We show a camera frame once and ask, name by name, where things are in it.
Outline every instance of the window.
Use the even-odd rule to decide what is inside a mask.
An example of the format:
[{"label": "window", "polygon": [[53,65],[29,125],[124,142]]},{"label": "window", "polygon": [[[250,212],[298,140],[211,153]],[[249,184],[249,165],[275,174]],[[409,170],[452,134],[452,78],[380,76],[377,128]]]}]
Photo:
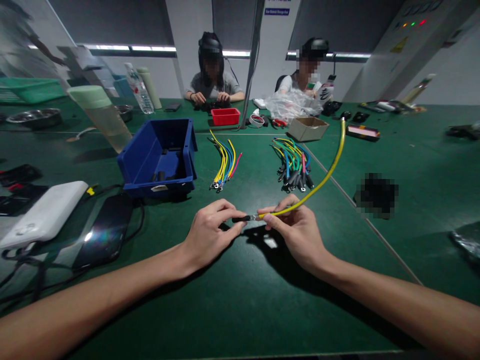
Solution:
[{"label": "window", "polygon": [[318,37],[329,41],[330,52],[370,54],[403,3],[404,0],[302,0],[289,52],[300,49],[309,38]]},{"label": "window", "polygon": [[255,0],[212,0],[213,31],[225,51],[248,51],[248,55],[225,55],[249,57],[254,28]]},{"label": "window", "polygon": [[145,49],[175,46],[165,0],[49,1],[77,44]]}]

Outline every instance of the red plastic box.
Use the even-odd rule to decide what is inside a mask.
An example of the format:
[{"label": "red plastic box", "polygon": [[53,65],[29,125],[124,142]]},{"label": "red plastic box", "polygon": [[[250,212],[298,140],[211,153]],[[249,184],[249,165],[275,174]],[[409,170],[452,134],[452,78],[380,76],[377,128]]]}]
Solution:
[{"label": "red plastic box", "polygon": [[215,126],[236,125],[240,121],[240,111],[237,108],[212,109],[213,124]]}]

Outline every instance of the pixelated blur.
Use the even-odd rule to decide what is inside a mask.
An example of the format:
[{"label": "pixelated blur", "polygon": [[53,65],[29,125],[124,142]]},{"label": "pixelated blur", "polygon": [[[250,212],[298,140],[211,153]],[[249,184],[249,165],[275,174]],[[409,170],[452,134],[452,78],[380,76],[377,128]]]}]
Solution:
[{"label": "pixelated blur", "polygon": [[357,186],[353,199],[362,214],[388,220],[394,215],[399,186],[392,179],[383,179],[382,174],[367,173],[361,185]]}]

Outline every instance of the cable bundle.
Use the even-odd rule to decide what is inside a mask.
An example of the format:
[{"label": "cable bundle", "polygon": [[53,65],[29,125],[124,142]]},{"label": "cable bundle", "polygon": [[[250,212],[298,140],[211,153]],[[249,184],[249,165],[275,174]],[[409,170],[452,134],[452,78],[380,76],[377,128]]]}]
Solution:
[{"label": "cable bundle", "polygon": [[235,159],[237,155],[235,153],[234,145],[232,144],[230,139],[228,139],[228,143],[230,144],[231,150],[226,147],[223,142],[217,140],[212,130],[210,130],[210,133],[213,138],[209,138],[208,140],[210,140],[215,145],[221,156],[220,169],[218,170],[215,179],[213,179],[213,182],[210,185],[210,189],[216,189],[216,192],[218,194],[224,189],[224,184],[234,176],[235,171],[237,170],[237,166],[239,165],[240,158],[242,157],[242,153],[240,153],[240,156],[236,160],[235,164]]},{"label": "cable bundle", "polygon": [[271,145],[279,154],[282,165],[277,174],[278,182],[283,181],[283,190],[291,192],[298,188],[302,193],[307,187],[313,189],[314,183],[310,177],[310,154],[295,141],[275,137],[275,145]]}]

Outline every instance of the forearm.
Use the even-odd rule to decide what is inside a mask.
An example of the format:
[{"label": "forearm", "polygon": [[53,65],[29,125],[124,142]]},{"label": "forearm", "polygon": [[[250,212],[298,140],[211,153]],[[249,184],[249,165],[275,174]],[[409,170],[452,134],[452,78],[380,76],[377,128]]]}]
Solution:
[{"label": "forearm", "polygon": [[195,270],[177,245],[11,313],[0,319],[2,359],[58,359],[135,301]]},{"label": "forearm", "polygon": [[239,91],[233,95],[230,95],[230,102],[231,103],[234,103],[234,102],[237,102],[237,101],[242,101],[243,99],[245,99],[245,94],[243,91]]},{"label": "forearm", "polygon": [[480,307],[333,258],[315,275],[446,359],[480,358]]}]

